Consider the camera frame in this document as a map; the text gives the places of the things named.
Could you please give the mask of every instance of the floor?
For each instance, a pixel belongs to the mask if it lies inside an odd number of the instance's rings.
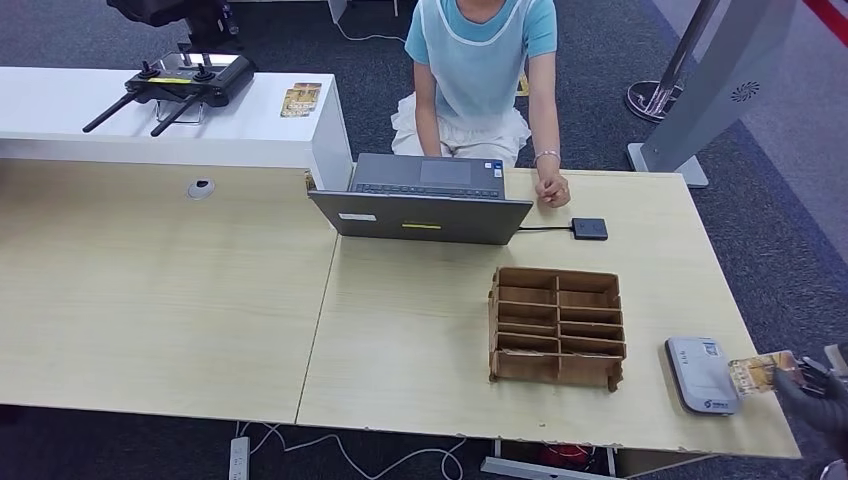
[[[569,168],[628,169],[625,146],[645,139],[652,125],[624,108],[623,92],[660,75],[694,3],[557,2],[557,106]],[[388,3],[361,2],[342,25],[351,36],[404,35],[410,9],[401,0],[394,19]],[[185,34],[180,25],[131,24],[100,1],[6,0],[3,10],[0,65],[136,68]],[[336,74],[354,154],[389,151],[389,116],[412,88],[399,42],[344,40],[323,3],[238,4],[235,13],[246,53],[262,70]],[[824,345],[848,338],[848,136],[840,135],[848,111],[840,103],[848,101],[848,49],[835,48],[814,20],[799,4],[772,101],[703,149],[699,158],[712,184],[692,195],[758,350],[792,349],[822,359]],[[529,155],[522,152],[522,164]],[[235,428],[225,421],[36,408],[13,414],[17,421],[0,427],[0,479],[224,478]],[[807,427],[790,422],[804,460],[720,458],[648,478],[812,478],[835,454]],[[284,431],[290,443],[323,434]],[[249,433],[257,442],[263,432]],[[372,474],[414,449],[455,441],[341,435]],[[488,448],[471,441],[458,451],[465,478],[493,478],[477,470]],[[440,478],[439,462],[435,455],[416,457],[383,478]],[[283,455],[272,442],[252,458],[251,478],[349,479],[355,473],[332,444]]]

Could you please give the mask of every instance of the gloved hand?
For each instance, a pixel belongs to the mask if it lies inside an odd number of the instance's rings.
[[[822,432],[828,443],[848,462],[848,388],[833,373],[824,385],[824,398],[804,393],[788,373],[774,369],[774,386],[793,415]]]

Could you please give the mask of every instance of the laptop keyboard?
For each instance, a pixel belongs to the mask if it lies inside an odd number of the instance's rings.
[[[426,197],[455,197],[455,198],[499,198],[497,190],[478,190],[468,188],[444,187],[412,187],[409,185],[377,185],[360,183],[354,190],[358,193],[421,195]]]

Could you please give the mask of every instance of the laptop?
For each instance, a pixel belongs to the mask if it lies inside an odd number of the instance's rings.
[[[363,153],[347,192],[309,197],[339,234],[506,245],[533,202],[506,200],[503,163]]]

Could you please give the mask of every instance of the cardboard compartment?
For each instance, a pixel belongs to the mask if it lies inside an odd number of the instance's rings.
[[[624,342],[588,337],[560,337],[562,353],[624,357]]]
[[[551,337],[498,332],[497,340],[498,350],[521,350],[528,354],[559,353],[559,343]]]
[[[553,270],[501,267],[493,280],[502,287],[557,289],[557,272]]]
[[[624,329],[621,326],[606,323],[559,322],[559,334],[571,337],[624,340]]]
[[[495,352],[491,364],[499,378],[556,383],[559,377],[559,357],[530,356],[521,352]]]
[[[626,357],[618,277],[499,268],[489,292],[490,379],[606,387]]]
[[[560,308],[559,319],[563,322],[606,323],[621,325],[621,310],[614,308]]]
[[[549,337],[558,335],[557,308],[554,306],[499,302],[496,309],[498,332]]]
[[[498,287],[498,299],[506,302],[537,303],[542,305],[556,305],[556,289],[523,288],[523,287]]]
[[[557,283],[561,307],[621,308],[615,275],[561,272],[557,275]]]
[[[562,383],[607,387],[614,392],[621,378],[622,357],[563,354],[559,378]]]

